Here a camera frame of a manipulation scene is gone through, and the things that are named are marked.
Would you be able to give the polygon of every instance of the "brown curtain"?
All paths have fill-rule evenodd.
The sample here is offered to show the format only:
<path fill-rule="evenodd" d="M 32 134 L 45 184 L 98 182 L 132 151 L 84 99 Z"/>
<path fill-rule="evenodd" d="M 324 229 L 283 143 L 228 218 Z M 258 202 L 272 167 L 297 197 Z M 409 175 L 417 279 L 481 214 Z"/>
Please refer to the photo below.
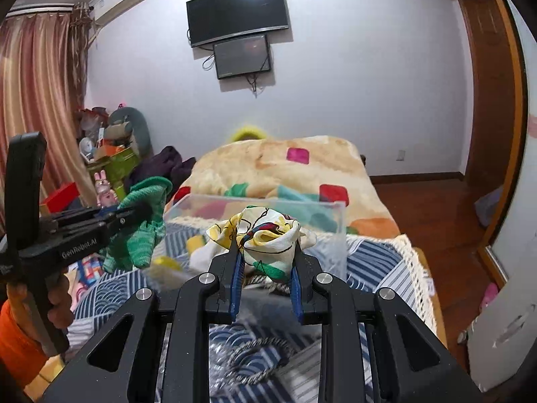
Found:
<path fill-rule="evenodd" d="M 69 13 L 11 17 L 0 26 L 0 223 L 4 226 L 4 175 L 10 138 L 41 131 L 47 157 L 41 198 L 76 182 L 82 199 L 95 190 L 75 139 L 76 104 L 69 68 Z"/>
<path fill-rule="evenodd" d="M 69 22 L 69 83 L 72 87 L 73 110 L 84 109 L 86 96 L 89 33 L 92 19 L 88 3 L 76 3 Z"/>

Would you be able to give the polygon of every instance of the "pink slipper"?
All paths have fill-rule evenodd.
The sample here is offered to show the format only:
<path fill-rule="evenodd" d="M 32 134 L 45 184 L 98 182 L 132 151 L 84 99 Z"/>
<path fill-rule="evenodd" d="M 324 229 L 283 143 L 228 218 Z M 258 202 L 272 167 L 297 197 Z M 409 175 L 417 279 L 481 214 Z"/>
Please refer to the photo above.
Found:
<path fill-rule="evenodd" d="M 485 289 L 485 295 L 483 296 L 483 300 L 481 300 L 481 304 L 479 306 L 480 312 L 483 311 L 485 307 L 487 307 L 494 298 L 498 295 L 498 287 L 495 283 L 489 283 L 489 286 L 487 286 L 487 289 Z"/>

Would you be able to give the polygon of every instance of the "blanket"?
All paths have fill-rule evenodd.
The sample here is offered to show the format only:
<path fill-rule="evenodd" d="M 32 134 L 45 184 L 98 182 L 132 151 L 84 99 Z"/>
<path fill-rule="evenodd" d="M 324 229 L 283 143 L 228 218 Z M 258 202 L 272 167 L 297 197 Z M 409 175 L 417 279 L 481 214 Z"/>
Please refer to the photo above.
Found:
<path fill-rule="evenodd" d="M 346 205 L 347 232 L 375 238 L 400 233 L 356 147 L 332 136 L 224 145 L 194 165 L 167 209 L 188 193 L 341 201 Z"/>

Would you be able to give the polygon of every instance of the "white wall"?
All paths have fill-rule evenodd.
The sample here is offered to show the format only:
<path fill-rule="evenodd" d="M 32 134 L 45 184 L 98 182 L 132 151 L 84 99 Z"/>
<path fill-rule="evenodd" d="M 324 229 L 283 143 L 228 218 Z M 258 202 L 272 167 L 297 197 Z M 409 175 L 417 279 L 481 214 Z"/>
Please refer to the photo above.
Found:
<path fill-rule="evenodd" d="M 522 45 L 526 66 L 528 114 L 533 122 L 528 122 L 526 147 L 515 194 L 498 237 L 492 245 L 492 251 L 499 263 L 507 275 L 512 276 L 517 269 L 524 270 L 528 259 L 534 259 L 528 247 L 537 236 L 537 42 L 519 11 L 511 0 L 508 2 Z"/>
<path fill-rule="evenodd" d="M 186 1 L 146 0 L 100 32 L 87 106 L 138 108 L 155 151 L 170 144 L 185 156 L 251 124 L 277 138 L 347 138 L 370 175 L 461 168 L 472 106 L 456 0 L 287 0 L 292 35 L 269 35 L 274 70 L 257 98 L 244 79 L 203 71 Z"/>

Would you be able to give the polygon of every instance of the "wall-mounted tv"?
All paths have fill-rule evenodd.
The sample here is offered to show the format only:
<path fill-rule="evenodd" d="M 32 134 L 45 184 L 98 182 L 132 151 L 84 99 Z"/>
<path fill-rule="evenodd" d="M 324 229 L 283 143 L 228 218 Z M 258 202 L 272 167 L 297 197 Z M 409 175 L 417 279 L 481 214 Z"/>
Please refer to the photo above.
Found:
<path fill-rule="evenodd" d="M 289 27 L 284 0 L 190 0 L 186 11 L 192 47 Z"/>

